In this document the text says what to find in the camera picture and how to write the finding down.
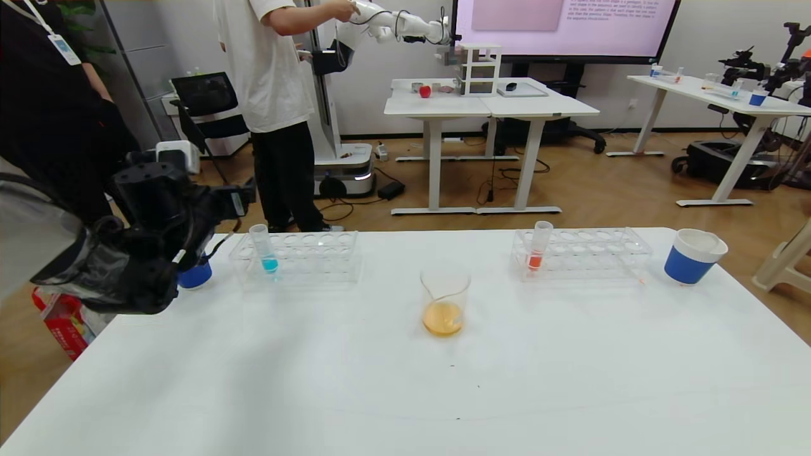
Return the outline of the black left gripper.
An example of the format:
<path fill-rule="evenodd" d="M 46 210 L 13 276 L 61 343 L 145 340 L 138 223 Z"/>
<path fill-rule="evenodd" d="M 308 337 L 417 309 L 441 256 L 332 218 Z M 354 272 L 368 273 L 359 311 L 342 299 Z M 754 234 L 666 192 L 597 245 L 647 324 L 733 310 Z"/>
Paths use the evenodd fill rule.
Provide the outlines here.
<path fill-rule="evenodd" d="M 251 177 L 241 186 L 215 186 L 205 191 L 205 217 L 209 220 L 237 220 L 256 200 L 256 181 Z"/>

